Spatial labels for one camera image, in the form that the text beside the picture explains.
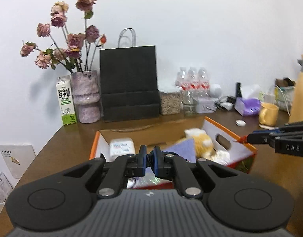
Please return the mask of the clear container of seeds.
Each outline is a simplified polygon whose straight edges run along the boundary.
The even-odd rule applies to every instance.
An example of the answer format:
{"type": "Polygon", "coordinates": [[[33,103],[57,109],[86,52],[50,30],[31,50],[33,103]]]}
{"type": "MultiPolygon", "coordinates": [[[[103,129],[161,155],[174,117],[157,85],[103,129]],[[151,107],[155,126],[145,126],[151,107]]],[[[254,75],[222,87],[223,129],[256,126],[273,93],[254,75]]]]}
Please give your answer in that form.
{"type": "Polygon", "coordinates": [[[180,91],[174,91],[174,92],[159,91],[159,94],[160,94],[160,102],[161,102],[161,109],[160,109],[161,115],[166,116],[166,115],[175,115],[180,113],[181,103],[182,103],[180,91]]]}

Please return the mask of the water bottle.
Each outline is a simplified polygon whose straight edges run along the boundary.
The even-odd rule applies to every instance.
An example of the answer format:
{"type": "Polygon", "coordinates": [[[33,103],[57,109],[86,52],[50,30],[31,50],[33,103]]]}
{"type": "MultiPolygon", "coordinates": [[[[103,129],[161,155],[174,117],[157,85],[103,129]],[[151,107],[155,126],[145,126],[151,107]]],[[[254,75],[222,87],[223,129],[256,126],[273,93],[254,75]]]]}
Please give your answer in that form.
{"type": "Polygon", "coordinates": [[[188,81],[190,83],[190,90],[194,97],[198,96],[198,90],[200,88],[200,82],[198,80],[198,73],[195,67],[190,67],[188,72],[188,81]]]}
{"type": "Polygon", "coordinates": [[[188,78],[187,78],[187,68],[186,67],[180,67],[176,80],[175,80],[175,86],[179,87],[181,91],[185,91],[186,88],[188,88],[188,78]]]}
{"type": "Polygon", "coordinates": [[[204,67],[201,67],[198,71],[198,80],[199,96],[205,98],[209,97],[210,80],[207,70],[204,67]]]}

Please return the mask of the red orange cardboard box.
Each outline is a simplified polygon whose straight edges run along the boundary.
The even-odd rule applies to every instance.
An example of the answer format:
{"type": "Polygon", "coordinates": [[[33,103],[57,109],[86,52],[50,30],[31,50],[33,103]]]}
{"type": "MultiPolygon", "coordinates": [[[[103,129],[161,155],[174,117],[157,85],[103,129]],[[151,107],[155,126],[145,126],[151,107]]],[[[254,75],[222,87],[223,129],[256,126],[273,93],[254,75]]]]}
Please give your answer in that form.
{"type": "Polygon", "coordinates": [[[146,145],[148,150],[152,150],[154,146],[159,146],[164,151],[165,148],[183,140],[185,137],[184,130],[195,126],[205,130],[212,138],[215,150],[230,153],[231,162],[225,166],[244,173],[250,172],[257,154],[257,148],[251,144],[234,142],[239,139],[238,135],[208,117],[168,121],[136,128],[97,131],[89,159],[104,157],[107,162],[111,162],[109,144],[113,139],[122,138],[131,138],[136,152],[139,152],[142,144],[146,145]]]}

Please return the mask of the green white milk carton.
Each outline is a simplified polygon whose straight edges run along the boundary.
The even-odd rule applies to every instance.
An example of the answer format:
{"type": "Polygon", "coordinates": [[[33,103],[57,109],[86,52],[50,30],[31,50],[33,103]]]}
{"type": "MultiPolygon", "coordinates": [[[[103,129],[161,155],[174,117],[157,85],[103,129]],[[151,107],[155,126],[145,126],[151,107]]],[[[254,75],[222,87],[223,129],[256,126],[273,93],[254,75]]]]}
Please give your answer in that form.
{"type": "Polygon", "coordinates": [[[77,123],[72,97],[70,76],[67,75],[58,77],[56,89],[63,125],[71,125],[77,123]]]}

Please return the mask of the white power strip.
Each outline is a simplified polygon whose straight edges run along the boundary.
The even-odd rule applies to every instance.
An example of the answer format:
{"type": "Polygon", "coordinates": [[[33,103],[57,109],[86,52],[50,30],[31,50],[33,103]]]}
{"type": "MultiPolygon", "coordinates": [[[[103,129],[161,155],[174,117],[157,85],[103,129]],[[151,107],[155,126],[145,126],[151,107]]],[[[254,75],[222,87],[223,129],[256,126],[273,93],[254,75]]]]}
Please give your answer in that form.
{"type": "Polygon", "coordinates": [[[223,96],[215,102],[215,107],[219,110],[230,111],[234,108],[236,98],[234,96],[223,96]]]}

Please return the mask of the black paper shopping bag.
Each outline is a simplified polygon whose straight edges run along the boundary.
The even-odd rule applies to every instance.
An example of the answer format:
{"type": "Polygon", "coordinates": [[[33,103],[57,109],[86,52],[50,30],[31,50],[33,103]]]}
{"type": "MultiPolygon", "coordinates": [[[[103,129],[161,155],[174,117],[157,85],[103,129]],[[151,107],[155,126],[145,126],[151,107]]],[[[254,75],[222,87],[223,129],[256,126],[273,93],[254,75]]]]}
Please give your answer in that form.
{"type": "Polygon", "coordinates": [[[156,118],[160,114],[156,47],[137,46],[125,28],[117,48],[100,51],[100,89],[106,122],[156,118]]]}

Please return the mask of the water bottle left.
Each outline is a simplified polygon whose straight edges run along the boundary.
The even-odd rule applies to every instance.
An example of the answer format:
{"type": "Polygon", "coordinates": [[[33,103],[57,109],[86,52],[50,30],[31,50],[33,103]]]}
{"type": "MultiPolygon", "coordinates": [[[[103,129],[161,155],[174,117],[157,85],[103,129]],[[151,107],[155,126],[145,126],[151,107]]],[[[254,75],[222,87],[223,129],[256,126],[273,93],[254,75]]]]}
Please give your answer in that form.
{"type": "Polygon", "coordinates": [[[186,67],[180,67],[176,80],[175,80],[175,86],[179,87],[181,91],[185,91],[186,88],[188,88],[188,78],[187,78],[187,68],[186,67]]]}

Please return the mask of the purple knitted cloth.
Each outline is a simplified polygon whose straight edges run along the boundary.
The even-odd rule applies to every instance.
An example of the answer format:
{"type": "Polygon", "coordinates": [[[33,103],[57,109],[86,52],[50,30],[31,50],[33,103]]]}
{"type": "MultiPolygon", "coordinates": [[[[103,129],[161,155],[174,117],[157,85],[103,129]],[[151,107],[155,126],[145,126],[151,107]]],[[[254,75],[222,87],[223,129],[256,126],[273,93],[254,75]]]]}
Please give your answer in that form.
{"type": "Polygon", "coordinates": [[[176,153],[191,163],[195,163],[196,161],[194,139],[182,140],[172,146],[165,148],[164,151],[176,153]]]}

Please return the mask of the yellow thermos jug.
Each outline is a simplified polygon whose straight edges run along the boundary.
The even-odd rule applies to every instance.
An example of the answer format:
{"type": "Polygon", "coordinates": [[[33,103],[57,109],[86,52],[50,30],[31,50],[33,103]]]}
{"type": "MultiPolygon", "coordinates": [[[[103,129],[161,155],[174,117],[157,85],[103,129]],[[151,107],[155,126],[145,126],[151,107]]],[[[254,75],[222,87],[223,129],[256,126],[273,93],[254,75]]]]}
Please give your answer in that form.
{"type": "Polygon", "coordinates": [[[294,89],[294,99],[292,102],[289,123],[303,121],[303,55],[301,60],[301,71],[298,75],[294,89]]]}

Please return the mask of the yellow white plush toy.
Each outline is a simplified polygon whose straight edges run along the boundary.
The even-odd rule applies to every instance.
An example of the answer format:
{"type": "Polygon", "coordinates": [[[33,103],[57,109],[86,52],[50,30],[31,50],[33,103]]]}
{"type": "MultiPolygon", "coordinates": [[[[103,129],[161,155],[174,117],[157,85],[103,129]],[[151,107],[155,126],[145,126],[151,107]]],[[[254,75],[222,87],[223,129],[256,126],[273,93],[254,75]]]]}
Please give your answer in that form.
{"type": "Polygon", "coordinates": [[[184,130],[187,139],[194,140],[196,158],[209,159],[215,163],[227,165],[231,162],[230,153],[223,150],[215,150],[212,138],[205,130],[190,128],[184,130]]]}

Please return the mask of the purple tissue box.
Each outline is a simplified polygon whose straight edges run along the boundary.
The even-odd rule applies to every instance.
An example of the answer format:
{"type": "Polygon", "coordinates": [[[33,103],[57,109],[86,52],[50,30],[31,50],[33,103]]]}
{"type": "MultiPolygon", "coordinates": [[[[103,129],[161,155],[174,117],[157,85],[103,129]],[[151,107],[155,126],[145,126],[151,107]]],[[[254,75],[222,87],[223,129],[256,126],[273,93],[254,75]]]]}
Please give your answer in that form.
{"type": "Polygon", "coordinates": [[[258,115],[261,105],[259,94],[259,85],[241,86],[237,83],[235,110],[243,117],[258,115]]]}

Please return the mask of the water bottle middle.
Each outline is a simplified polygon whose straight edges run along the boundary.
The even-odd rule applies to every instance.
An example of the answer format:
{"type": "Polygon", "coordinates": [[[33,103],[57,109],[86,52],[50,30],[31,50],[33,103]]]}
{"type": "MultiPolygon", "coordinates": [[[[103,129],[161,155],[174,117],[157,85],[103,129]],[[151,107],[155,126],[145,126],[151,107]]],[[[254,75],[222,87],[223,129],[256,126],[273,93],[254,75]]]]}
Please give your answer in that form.
{"type": "Polygon", "coordinates": [[[194,97],[198,96],[198,90],[200,88],[200,82],[198,80],[198,73],[195,67],[190,67],[188,72],[188,81],[190,83],[190,90],[194,97]]]}

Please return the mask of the yellow ceramic mug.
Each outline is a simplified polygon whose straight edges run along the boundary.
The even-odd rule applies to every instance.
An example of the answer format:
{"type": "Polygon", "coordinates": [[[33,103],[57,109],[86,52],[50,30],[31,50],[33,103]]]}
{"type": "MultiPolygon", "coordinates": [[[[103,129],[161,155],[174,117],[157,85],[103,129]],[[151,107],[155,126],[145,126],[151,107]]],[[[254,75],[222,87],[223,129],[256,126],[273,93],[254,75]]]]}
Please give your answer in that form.
{"type": "Polygon", "coordinates": [[[275,126],[279,114],[279,107],[275,104],[262,102],[259,112],[259,123],[266,126],[275,126]]]}

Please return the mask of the water bottle right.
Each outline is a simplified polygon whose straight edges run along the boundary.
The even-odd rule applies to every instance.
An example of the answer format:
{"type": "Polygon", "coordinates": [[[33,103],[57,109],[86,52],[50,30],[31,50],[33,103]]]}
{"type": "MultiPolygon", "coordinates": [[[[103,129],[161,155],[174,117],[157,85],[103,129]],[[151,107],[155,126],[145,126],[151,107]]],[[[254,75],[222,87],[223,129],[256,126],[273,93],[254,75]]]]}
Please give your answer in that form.
{"type": "Polygon", "coordinates": [[[209,97],[210,80],[207,70],[204,67],[201,67],[198,71],[198,80],[199,96],[205,98],[209,97]]]}

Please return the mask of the white paper stick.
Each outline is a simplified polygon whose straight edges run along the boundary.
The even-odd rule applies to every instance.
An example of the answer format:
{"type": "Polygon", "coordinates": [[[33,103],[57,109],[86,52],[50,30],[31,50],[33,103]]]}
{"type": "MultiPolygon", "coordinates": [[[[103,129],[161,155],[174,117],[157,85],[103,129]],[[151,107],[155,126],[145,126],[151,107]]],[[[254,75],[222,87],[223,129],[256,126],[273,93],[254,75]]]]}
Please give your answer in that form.
{"type": "Polygon", "coordinates": [[[259,124],[259,127],[262,129],[265,129],[265,130],[275,130],[275,127],[273,127],[273,126],[266,126],[266,125],[259,124]]]}

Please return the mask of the purple ceramic vase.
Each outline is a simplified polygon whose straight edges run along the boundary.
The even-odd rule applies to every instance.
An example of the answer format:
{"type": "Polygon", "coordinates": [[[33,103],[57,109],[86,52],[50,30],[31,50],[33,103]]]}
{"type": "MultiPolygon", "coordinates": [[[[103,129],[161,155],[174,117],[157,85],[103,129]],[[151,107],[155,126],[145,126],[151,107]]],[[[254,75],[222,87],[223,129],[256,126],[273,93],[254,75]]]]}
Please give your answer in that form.
{"type": "Polygon", "coordinates": [[[100,120],[100,93],[96,70],[71,74],[73,102],[80,123],[91,124],[100,120]]]}

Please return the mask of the dried pink rose bouquet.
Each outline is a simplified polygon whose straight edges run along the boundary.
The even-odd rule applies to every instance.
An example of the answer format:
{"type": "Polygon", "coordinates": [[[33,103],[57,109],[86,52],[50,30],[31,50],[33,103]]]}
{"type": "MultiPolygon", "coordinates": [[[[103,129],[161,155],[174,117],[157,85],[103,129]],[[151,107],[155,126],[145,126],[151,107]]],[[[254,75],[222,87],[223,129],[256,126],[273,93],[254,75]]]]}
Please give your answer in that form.
{"type": "Polygon", "coordinates": [[[50,38],[52,43],[46,49],[41,49],[34,42],[22,42],[21,57],[28,57],[37,51],[34,64],[40,69],[55,70],[63,66],[70,73],[91,71],[97,50],[102,49],[107,38],[100,30],[89,25],[94,15],[94,5],[97,0],[76,0],[75,7],[83,14],[84,29],[81,33],[72,33],[67,28],[67,13],[69,5],[65,1],[54,3],[50,11],[50,22],[39,23],[36,34],[40,38],[50,38]]]}

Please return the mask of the white board leaning on wall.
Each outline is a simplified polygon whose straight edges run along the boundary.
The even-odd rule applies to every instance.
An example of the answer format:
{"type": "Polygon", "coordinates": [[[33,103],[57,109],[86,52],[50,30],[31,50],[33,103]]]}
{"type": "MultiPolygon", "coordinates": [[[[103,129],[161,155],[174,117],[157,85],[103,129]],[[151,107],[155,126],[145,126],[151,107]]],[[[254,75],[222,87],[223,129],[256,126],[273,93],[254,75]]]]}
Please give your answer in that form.
{"type": "Polygon", "coordinates": [[[36,158],[35,151],[31,144],[0,145],[0,152],[11,175],[15,179],[21,179],[36,158]]]}

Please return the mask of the white round cap on table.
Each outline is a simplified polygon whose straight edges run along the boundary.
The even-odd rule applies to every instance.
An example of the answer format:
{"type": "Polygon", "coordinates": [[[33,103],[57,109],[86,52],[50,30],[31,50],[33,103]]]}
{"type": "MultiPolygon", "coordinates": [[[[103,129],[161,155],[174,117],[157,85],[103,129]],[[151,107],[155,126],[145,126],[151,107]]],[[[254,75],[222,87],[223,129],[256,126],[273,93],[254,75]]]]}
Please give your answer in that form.
{"type": "Polygon", "coordinates": [[[243,120],[236,120],[236,121],[235,121],[235,124],[236,124],[237,126],[244,127],[244,126],[246,125],[246,122],[243,121],[243,120]]]}

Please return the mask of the white tin box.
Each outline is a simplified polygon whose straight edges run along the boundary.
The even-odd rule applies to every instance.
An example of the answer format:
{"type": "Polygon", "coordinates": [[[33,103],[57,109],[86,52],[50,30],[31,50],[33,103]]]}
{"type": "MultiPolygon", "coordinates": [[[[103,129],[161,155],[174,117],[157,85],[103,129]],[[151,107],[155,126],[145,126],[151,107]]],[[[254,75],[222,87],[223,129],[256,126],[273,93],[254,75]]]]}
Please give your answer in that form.
{"type": "Polygon", "coordinates": [[[214,113],[216,111],[215,103],[218,99],[211,97],[198,97],[195,111],[197,114],[214,113]]]}

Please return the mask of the red rose flower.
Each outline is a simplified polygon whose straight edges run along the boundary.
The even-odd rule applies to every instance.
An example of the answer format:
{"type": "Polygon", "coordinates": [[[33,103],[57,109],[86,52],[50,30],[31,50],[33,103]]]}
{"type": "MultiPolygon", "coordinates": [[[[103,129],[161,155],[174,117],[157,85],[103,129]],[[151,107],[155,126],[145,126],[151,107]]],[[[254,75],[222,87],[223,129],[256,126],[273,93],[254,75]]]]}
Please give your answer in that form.
{"type": "Polygon", "coordinates": [[[234,141],[234,142],[236,142],[236,143],[241,143],[241,144],[246,144],[246,143],[248,143],[248,141],[247,141],[247,135],[246,135],[246,136],[240,137],[238,140],[236,140],[236,141],[234,141]]]}

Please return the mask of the iridescent plastic bag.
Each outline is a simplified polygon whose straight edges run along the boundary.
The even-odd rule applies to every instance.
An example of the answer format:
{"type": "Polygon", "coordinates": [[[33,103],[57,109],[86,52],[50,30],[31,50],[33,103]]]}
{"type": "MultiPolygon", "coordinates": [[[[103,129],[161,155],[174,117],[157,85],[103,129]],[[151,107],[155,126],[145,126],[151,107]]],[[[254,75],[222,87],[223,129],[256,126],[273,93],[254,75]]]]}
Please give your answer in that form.
{"type": "Polygon", "coordinates": [[[144,177],[132,177],[128,179],[127,189],[172,189],[172,181],[163,180],[154,175],[146,173],[144,177]]]}

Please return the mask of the empty clear glass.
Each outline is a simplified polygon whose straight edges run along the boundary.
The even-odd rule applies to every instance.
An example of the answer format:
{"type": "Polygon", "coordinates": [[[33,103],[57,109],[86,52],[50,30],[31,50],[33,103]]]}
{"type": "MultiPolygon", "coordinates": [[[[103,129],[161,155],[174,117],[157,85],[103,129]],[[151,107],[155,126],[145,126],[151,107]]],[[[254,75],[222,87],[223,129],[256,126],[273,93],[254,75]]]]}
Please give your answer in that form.
{"type": "Polygon", "coordinates": [[[183,91],[182,105],[183,105],[184,115],[186,117],[191,117],[197,113],[196,112],[197,100],[194,98],[191,91],[189,90],[183,91]]]}

